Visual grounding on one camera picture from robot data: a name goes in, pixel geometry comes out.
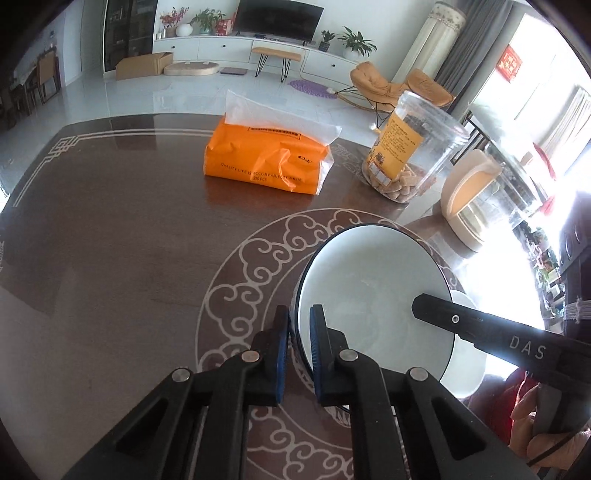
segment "plastic wrapping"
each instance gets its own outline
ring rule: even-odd
[[[341,127],[253,102],[233,92],[205,149],[205,175],[318,194],[334,160]]]

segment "red decoration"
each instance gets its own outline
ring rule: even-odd
[[[225,37],[232,31],[233,21],[230,18],[220,20],[216,26],[216,35],[218,37]]]
[[[496,64],[496,69],[509,83],[511,83],[517,76],[521,63],[522,61],[519,58],[519,55],[515,53],[515,50],[511,48],[511,45],[507,45],[499,63]]]

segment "table surface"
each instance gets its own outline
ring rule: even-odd
[[[478,308],[542,325],[509,232],[478,254],[440,214],[361,175],[332,145],[318,196],[205,177],[219,117],[137,115],[63,128],[0,216],[0,418],[41,479],[59,479],[174,368],[211,368],[289,304],[318,244],[360,222],[404,225]],[[351,479],[349,418],[317,405],[293,349],[278,408],[254,408],[248,479]],[[500,371],[506,366],[491,363]]]

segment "round cushion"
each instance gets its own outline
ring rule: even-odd
[[[171,63],[164,67],[165,75],[212,75],[220,69],[219,63],[212,61],[185,61],[182,63]]]

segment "curtain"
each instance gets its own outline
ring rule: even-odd
[[[573,164],[591,138],[591,96],[577,87],[555,128],[542,142],[542,150],[552,160],[560,176]]]
[[[470,85],[501,33],[512,6],[511,0],[475,0],[470,5],[466,26],[435,77],[439,85],[456,97],[449,110]]]

